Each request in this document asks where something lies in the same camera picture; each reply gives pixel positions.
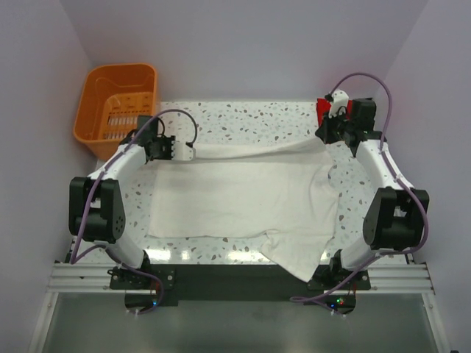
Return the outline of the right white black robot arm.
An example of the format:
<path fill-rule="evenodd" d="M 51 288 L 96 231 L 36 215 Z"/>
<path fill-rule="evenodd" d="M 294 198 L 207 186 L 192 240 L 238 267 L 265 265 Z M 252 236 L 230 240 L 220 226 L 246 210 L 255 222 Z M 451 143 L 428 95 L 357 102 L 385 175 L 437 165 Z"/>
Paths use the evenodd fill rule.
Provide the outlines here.
<path fill-rule="evenodd" d="M 373 260 L 416 249 L 425 234 L 430 197 L 400 175 L 386 139 L 375 129 L 376 110 L 372 99 L 351 100 L 341 90 L 316 101 L 316 136 L 324 144 L 345 143 L 376 188 L 362 237 L 330 259 L 327 278 L 338 289 L 346 288 L 354 280 L 353 272 Z"/>

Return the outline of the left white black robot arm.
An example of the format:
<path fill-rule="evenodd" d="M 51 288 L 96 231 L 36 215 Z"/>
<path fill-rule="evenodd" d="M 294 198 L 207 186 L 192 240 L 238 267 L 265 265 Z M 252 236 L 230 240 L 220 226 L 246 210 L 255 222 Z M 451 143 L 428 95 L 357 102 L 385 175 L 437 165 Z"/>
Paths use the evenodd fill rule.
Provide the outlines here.
<path fill-rule="evenodd" d="M 69 262 L 75 264 L 95 249 L 102 249 L 127 270 L 127 281 L 145 288 L 152 270 L 148 255 L 126 234 L 121 186 L 140 167 L 153 160 L 174 160 L 176 148 L 184 147 L 175 136 L 166 136 L 162 116 L 140 115 L 138 127 L 118 143 L 112 157 L 88 176 L 76 176 L 69 185 L 68 228 L 75 237 Z"/>

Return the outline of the white t shirt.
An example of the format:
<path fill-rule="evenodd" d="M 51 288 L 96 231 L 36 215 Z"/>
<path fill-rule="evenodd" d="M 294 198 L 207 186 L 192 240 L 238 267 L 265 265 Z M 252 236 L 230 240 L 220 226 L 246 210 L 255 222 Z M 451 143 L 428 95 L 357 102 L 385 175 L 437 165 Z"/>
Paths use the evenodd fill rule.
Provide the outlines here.
<path fill-rule="evenodd" d="M 149 235 L 256 238 L 261 253 L 307 282 L 333 237 L 339 203 L 319 138 L 273 146 L 198 144 L 192 161 L 158 161 Z"/>

